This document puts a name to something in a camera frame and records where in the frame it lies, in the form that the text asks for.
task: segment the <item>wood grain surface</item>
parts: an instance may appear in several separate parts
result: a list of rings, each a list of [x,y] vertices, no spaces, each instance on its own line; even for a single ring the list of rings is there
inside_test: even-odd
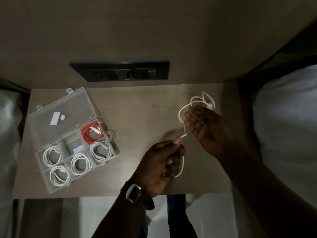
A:
[[[216,83],[317,17],[317,0],[6,0],[0,77],[29,89]],[[88,83],[69,62],[171,61],[168,80]]]
[[[206,91],[215,101],[215,112],[231,121],[240,139],[243,123],[236,83],[188,84],[123,88],[88,88],[88,94],[108,129],[116,134],[119,155],[104,166],[49,195],[26,124],[19,153],[14,198],[113,196],[130,178],[147,149],[161,140],[183,134],[177,114],[189,99]],[[66,95],[64,89],[32,90],[28,113]],[[219,162],[207,154],[192,134],[183,139],[187,149],[184,171],[171,180],[165,193],[230,192],[231,184]]]

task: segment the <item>red cable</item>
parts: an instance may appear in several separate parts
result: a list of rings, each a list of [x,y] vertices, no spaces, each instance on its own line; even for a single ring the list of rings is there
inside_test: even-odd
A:
[[[92,139],[88,135],[88,132],[90,131],[90,127],[92,127],[92,126],[100,129],[101,134],[100,134],[100,137],[98,139]],[[89,123],[89,124],[85,125],[84,127],[82,127],[81,135],[88,144],[92,144],[93,142],[95,142],[103,137],[102,129],[100,128],[99,124],[97,124],[97,123]]]

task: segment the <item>clear plastic box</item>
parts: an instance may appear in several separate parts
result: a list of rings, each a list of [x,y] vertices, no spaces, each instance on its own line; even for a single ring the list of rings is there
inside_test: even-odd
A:
[[[97,119],[85,89],[67,89],[67,92],[67,96],[44,108],[39,106],[38,110],[28,117],[33,145],[35,150],[38,150],[35,152],[35,158],[49,193],[69,186],[75,179],[98,165],[108,163],[118,154],[111,133],[105,131],[104,125]],[[54,112],[59,115],[53,122]],[[82,128],[90,123],[98,124],[103,134],[98,140],[100,134],[90,129],[89,137],[97,140],[91,144],[87,143],[81,134]],[[97,145],[92,152],[91,146],[100,143],[102,145]],[[72,165],[76,155],[82,158]],[[86,169],[86,164],[89,164],[90,169]]]

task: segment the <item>charging cable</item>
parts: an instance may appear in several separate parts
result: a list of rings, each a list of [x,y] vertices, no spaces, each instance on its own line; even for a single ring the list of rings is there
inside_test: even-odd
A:
[[[67,174],[67,178],[64,180],[60,176],[58,176],[57,171],[63,172]],[[66,170],[65,165],[58,165],[51,169],[50,171],[50,181],[54,186],[61,187],[70,181],[69,174]]]
[[[205,100],[205,96],[208,97],[208,99],[209,99],[210,102],[207,102],[207,101]],[[180,112],[181,112],[184,108],[186,108],[186,107],[188,107],[188,106],[193,106],[193,103],[196,103],[196,102],[206,104],[206,105],[207,105],[207,108],[210,109],[210,110],[214,110],[215,107],[216,107],[215,101],[212,99],[211,96],[209,96],[209,95],[208,95],[206,92],[204,92],[204,91],[203,91],[203,96],[202,96],[202,97],[193,96],[193,97],[190,99],[189,104],[187,104],[187,105],[185,105],[184,107],[182,107],[182,108],[180,109],[180,111],[178,112],[178,119],[179,119],[180,122],[184,125],[184,135],[180,136],[181,139],[184,138],[185,136],[187,136],[187,133],[186,133],[186,127],[185,127],[185,124],[184,124],[184,121],[185,121],[185,120],[182,120],[182,119],[181,119],[181,117],[180,117]],[[204,124],[199,118],[197,118],[196,116],[194,116],[194,117],[195,117],[197,120],[199,120],[202,124]],[[183,172],[183,169],[184,169],[184,156],[182,156],[182,168],[181,168],[181,170],[180,170],[180,173],[179,173],[178,175],[174,176],[174,178],[180,176],[181,173]]]
[[[78,160],[85,160],[86,161],[86,168],[84,171],[77,169],[76,167],[76,162]],[[72,171],[72,173],[76,176],[82,175],[85,172],[87,172],[88,170],[90,170],[92,168],[89,159],[87,158],[87,156],[85,156],[83,153],[78,153],[76,154],[72,161],[70,162],[70,171]]]
[[[92,139],[91,137],[89,137],[88,132],[89,130],[93,130],[94,132],[96,132],[97,134],[100,135],[100,137],[98,139]],[[84,138],[84,140],[88,143],[88,144],[92,144],[93,142],[101,139],[103,137],[103,133],[101,132],[101,128],[99,126],[99,124],[97,123],[89,123],[87,125],[85,125],[82,129],[81,129],[81,135]]]
[[[60,155],[59,158],[58,158],[58,161],[56,163],[53,163],[50,160],[50,154],[51,154],[52,151],[55,151],[56,153],[58,153]],[[61,151],[59,150],[59,148],[57,146],[48,147],[43,153],[42,160],[43,160],[43,163],[47,167],[53,167],[53,166],[55,166],[56,164],[58,164],[61,161]]]
[[[107,156],[103,156],[97,153],[98,146],[102,146],[104,149],[108,150]],[[90,145],[89,153],[98,163],[106,162],[113,157],[112,149],[110,148],[110,145],[107,141],[93,143],[92,145]]]

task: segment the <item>wall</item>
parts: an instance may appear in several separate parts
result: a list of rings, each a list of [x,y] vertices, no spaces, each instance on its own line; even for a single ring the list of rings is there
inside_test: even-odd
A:
[[[317,17],[317,0],[6,0],[0,77],[32,88],[222,82]],[[70,61],[169,59],[167,81],[87,83]]]

